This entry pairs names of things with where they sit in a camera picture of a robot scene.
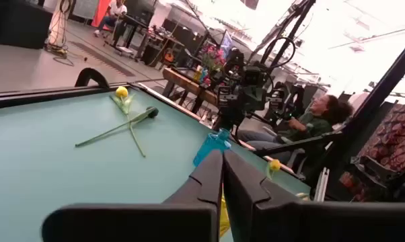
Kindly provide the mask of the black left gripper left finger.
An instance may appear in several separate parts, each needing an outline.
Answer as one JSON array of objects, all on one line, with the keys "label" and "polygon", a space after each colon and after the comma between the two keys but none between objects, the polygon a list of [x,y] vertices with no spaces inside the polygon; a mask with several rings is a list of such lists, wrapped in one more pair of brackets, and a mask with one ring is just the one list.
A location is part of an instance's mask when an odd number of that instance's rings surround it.
[{"label": "black left gripper left finger", "polygon": [[222,175],[223,154],[220,150],[211,151],[164,203],[205,202],[218,205],[222,194]]}]

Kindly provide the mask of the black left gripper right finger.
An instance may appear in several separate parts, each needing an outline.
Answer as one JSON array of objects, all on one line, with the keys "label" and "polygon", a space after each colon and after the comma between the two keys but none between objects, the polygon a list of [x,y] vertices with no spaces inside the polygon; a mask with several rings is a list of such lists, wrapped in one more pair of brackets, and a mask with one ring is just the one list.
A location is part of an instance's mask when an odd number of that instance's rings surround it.
[{"label": "black left gripper right finger", "polygon": [[232,151],[223,154],[223,186],[235,241],[298,241],[298,197]]}]

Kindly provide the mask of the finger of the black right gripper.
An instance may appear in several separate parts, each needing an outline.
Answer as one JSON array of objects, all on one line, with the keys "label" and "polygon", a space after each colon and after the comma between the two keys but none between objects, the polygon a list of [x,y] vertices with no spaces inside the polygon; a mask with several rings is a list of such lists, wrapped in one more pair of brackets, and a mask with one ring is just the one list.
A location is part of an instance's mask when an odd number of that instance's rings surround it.
[{"label": "finger of the black right gripper", "polygon": [[245,118],[245,113],[241,110],[234,110],[233,114],[231,115],[231,121],[236,128],[240,127],[240,124],[243,122]]},{"label": "finger of the black right gripper", "polygon": [[218,129],[220,128],[231,130],[231,118],[230,113],[228,111],[219,112]]}]

